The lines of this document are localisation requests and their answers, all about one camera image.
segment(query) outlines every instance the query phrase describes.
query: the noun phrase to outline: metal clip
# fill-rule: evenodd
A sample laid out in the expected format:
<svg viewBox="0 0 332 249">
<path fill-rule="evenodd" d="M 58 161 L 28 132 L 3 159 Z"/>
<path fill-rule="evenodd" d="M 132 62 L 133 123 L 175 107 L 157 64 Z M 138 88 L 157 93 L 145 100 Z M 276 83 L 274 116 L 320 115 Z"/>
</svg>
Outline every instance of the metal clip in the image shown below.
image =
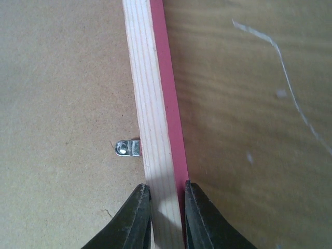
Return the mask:
<svg viewBox="0 0 332 249">
<path fill-rule="evenodd" d="M 121 140 L 115 145 L 115 153 L 119 156 L 138 157 L 141 155 L 140 140 Z"/>
</svg>

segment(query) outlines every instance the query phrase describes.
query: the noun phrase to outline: wood grain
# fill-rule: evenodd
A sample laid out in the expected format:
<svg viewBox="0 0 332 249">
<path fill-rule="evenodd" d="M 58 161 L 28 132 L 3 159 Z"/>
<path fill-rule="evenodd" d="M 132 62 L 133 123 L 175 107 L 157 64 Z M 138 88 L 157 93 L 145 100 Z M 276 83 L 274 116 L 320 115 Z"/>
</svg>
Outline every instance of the wood grain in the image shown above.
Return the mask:
<svg viewBox="0 0 332 249">
<path fill-rule="evenodd" d="M 171 55 L 161 0 L 123 0 L 154 242 L 184 248 L 188 179 Z"/>
<path fill-rule="evenodd" d="M 259 248 L 331 248 L 332 23 L 328 1 L 164 0 L 190 179 Z M 276 92 L 286 89 L 288 97 Z"/>
</svg>

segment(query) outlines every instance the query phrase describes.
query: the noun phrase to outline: red edge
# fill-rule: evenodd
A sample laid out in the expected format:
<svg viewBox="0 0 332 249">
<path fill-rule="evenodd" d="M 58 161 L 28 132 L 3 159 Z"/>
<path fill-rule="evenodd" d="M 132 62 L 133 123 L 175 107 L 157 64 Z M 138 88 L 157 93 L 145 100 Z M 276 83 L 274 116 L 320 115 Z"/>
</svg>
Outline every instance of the red edge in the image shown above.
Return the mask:
<svg viewBox="0 0 332 249">
<path fill-rule="evenodd" d="M 168 42 L 164 7 L 162 0 L 150 0 L 157 56 L 159 62 L 161 87 L 164 96 L 168 133 L 174 165 L 177 196 L 181 211 L 182 228 L 185 232 L 185 184 L 189 179 L 182 127 L 175 89 L 171 52 Z"/>
</svg>

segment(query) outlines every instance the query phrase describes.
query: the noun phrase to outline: white line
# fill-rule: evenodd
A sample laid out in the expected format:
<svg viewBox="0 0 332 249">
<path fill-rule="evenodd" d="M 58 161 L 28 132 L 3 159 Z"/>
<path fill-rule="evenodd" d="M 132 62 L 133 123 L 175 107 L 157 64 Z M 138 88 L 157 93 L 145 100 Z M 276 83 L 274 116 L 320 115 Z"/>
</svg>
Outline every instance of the white line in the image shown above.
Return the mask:
<svg viewBox="0 0 332 249">
<path fill-rule="evenodd" d="M 291 85 L 291 82 L 289 80 L 289 77 L 288 77 L 288 74 L 287 74 L 287 71 L 286 71 L 284 60 L 282 59 L 281 52 L 280 52 L 280 49 L 279 49 L 278 45 L 271 39 L 270 36 L 268 36 L 266 34 L 263 34 L 263 33 L 259 32 L 259 31 L 255 30 L 255 29 L 249 27 L 249 26 L 245 26 L 243 24 L 239 24 L 238 22 L 235 22 L 233 19 L 232 19 L 232 22 L 233 22 L 233 25 L 234 25 L 235 28 L 240 29 L 240 30 L 245 31 L 245 32 L 248 32 L 250 34 L 253 34 L 253 35 L 255 35 L 255 36 L 257 36 L 257 37 L 259 37 L 259 38 L 261 38 L 263 40 L 266 40 L 267 42 L 269 42 L 276 49 L 276 52 L 279 55 L 279 58 L 280 58 L 280 61 L 281 61 L 281 65 L 282 65 L 282 68 L 284 70 L 284 73 L 285 73 L 285 76 L 286 76 L 286 80 L 287 80 L 287 83 L 288 83 L 288 87 L 289 87 L 290 93 L 292 94 L 293 102 L 294 102 L 294 105 L 295 105 L 297 111 L 301 115 L 301 118 L 303 119 L 303 121 L 305 122 L 305 124 L 310 128 L 310 130 L 311 130 L 312 134 L 315 136 L 315 138 L 319 142 L 321 142 L 321 144 L 327 149 L 327 151 L 332 156 L 332 148 L 316 132 L 316 130 L 314 129 L 314 127 L 312 126 L 312 124 L 309 123 L 307 117 L 304 115 L 301 107 L 298 105 L 298 103 L 296 101 L 295 95 L 293 93 L 292 85 Z"/>
</svg>

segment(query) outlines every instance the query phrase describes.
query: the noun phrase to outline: wooden frame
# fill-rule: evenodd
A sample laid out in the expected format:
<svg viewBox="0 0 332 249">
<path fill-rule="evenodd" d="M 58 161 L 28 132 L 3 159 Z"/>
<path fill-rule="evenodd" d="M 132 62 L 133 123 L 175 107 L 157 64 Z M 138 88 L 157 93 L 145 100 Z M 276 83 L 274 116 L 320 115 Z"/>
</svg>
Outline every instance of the wooden frame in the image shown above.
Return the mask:
<svg viewBox="0 0 332 249">
<path fill-rule="evenodd" d="M 123 0 L 123 9 L 155 244 L 183 248 L 188 172 L 163 3 Z"/>
</svg>

